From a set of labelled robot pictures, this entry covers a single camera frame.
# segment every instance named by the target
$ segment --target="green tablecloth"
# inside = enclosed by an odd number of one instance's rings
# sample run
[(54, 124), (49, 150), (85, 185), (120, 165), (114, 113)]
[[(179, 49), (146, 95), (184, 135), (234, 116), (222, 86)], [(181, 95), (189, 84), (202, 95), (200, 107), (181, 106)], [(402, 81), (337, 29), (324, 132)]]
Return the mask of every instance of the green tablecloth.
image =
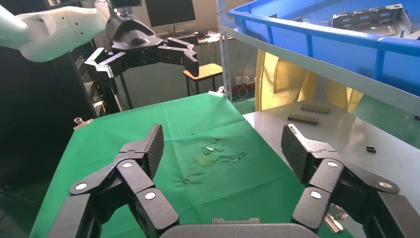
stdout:
[[(95, 119), (75, 131), (30, 237), (47, 237), (69, 187), (108, 165), (124, 143), (144, 138), (155, 123), (163, 125), (165, 148), (154, 181), (180, 223), (290, 222), (304, 186), (226, 98), (201, 94)], [(214, 152), (205, 156), (207, 146)], [(325, 225), (320, 236), (351, 237), (333, 236)], [(124, 206), (103, 225), (101, 237), (144, 235)]]

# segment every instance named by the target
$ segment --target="wooden stool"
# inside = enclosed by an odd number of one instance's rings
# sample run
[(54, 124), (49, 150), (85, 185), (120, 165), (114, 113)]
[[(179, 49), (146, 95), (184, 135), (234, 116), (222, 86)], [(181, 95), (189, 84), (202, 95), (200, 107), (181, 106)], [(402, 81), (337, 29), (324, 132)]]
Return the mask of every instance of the wooden stool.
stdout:
[(192, 76), (188, 71), (184, 71), (183, 74), (187, 79), (187, 93), (190, 95), (190, 79), (196, 83), (196, 94), (200, 93), (198, 88), (198, 82), (206, 80), (208, 78), (213, 78), (213, 91), (216, 91), (216, 84), (214, 83), (214, 77), (223, 74), (223, 68), (220, 65), (215, 63), (209, 63), (199, 67), (200, 74), (197, 77)]

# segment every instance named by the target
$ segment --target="green floor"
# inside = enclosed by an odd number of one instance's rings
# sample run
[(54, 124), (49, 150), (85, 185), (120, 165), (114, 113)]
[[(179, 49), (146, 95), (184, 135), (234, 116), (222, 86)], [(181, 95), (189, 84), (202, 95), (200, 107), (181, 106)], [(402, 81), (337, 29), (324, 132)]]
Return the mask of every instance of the green floor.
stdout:
[[(236, 102), (233, 105), (241, 114), (255, 112), (253, 94), (249, 101)], [(398, 139), (420, 149), (420, 121), (413, 114), (393, 107), (368, 95), (364, 95), (356, 106), (353, 114), (360, 119), (388, 132)]]

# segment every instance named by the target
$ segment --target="yellow curtain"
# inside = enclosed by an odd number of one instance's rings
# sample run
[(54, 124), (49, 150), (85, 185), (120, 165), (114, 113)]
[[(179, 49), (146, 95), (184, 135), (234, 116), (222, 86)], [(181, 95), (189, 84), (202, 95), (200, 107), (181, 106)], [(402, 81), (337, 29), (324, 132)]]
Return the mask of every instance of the yellow curtain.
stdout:
[[(255, 109), (261, 111), (315, 96), (318, 75), (291, 62), (258, 50)], [(325, 98), (352, 112), (363, 93), (327, 79)]]

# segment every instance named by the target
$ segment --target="blue plastic bin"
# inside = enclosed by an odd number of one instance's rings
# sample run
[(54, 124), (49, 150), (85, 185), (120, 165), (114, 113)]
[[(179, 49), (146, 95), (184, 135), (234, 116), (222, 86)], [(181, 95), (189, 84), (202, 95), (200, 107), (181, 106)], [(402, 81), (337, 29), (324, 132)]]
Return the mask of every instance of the blue plastic bin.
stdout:
[[(340, 12), (398, 3), (408, 11), (413, 29), (420, 29), (420, 0), (255, 0), (229, 15), (241, 33), (420, 96), (420, 41), (320, 23)], [(297, 17), (311, 24), (291, 21)]]

